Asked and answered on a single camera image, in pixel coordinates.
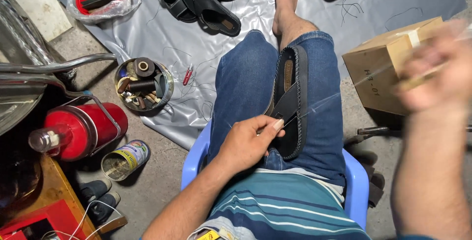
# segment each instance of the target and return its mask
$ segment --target blue plastic chair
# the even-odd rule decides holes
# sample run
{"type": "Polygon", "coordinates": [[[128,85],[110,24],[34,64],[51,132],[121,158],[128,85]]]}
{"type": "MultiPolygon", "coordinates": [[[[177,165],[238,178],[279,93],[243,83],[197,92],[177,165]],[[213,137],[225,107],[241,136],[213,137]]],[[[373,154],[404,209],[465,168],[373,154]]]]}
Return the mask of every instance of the blue plastic chair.
{"type": "MultiPolygon", "coordinates": [[[[184,162],[184,169],[182,170],[181,190],[197,176],[199,167],[208,153],[210,129],[211,121],[208,122],[188,152],[184,162]]],[[[343,155],[346,161],[347,185],[344,212],[365,231],[369,200],[369,179],[363,166],[351,154],[343,149],[343,155]]]]}

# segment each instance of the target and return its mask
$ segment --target red thermos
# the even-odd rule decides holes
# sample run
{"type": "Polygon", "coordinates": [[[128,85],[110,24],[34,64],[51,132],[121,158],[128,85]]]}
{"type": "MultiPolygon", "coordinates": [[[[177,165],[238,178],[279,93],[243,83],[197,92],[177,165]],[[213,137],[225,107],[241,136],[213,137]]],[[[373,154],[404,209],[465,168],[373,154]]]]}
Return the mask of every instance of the red thermos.
{"type": "Polygon", "coordinates": [[[29,145],[63,161],[76,161],[93,155],[98,147],[128,130],[128,118],[119,106],[112,103],[102,105],[119,125],[118,136],[118,129],[98,104],[63,105],[48,111],[44,128],[31,132],[29,145]]]}

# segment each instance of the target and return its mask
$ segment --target blue striped shirt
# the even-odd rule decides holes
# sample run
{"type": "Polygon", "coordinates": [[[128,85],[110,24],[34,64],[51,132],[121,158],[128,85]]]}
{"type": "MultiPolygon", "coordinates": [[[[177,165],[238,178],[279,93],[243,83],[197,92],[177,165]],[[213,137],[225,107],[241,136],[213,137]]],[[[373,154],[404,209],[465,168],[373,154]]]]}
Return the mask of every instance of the blue striped shirt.
{"type": "Polygon", "coordinates": [[[344,213],[342,188],[310,174],[257,169],[232,181],[188,239],[206,230],[226,240],[369,239],[344,213]]]}

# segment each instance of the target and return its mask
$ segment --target blue jeans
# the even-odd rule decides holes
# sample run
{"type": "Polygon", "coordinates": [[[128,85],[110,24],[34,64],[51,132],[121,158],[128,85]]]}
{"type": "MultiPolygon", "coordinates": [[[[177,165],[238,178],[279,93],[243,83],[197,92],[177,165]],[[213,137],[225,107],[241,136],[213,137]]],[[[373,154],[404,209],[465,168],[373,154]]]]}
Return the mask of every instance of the blue jeans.
{"type": "MultiPolygon", "coordinates": [[[[308,55],[308,115],[305,146],[298,157],[284,161],[269,150],[261,167],[270,170],[303,168],[326,177],[328,183],[345,186],[343,117],[339,91],[338,60],[333,39],[327,33],[302,34],[292,45],[308,55]]],[[[216,72],[217,97],[213,108],[209,161],[218,153],[235,122],[264,113],[272,93],[279,52],[260,31],[252,30],[226,53],[216,72]]]]}

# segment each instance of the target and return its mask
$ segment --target blurred hand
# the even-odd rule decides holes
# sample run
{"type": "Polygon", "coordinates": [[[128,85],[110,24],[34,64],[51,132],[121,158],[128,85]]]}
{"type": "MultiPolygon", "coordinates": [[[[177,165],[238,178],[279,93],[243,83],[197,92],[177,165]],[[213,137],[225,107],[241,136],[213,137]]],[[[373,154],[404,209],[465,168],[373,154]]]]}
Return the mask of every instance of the blurred hand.
{"type": "Polygon", "coordinates": [[[224,164],[232,174],[249,169],[267,153],[267,148],[275,137],[285,135],[283,126],[283,120],[265,115],[236,122],[215,159],[224,164]],[[262,128],[263,132],[257,136],[257,130],[262,128]]]}
{"type": "Polygon", "coordinates": [[[470,40],[457,40],[465,28],[466,22],[462,20],[444,23],[434,32],[428,45],[418,47],[405,62],[402,78],[407,79],[445,63],[424,84],[398,91],[398,96],[411,111],[418,112],[443,104],[468,104],[472,96],[472,47],[470,40]]]}

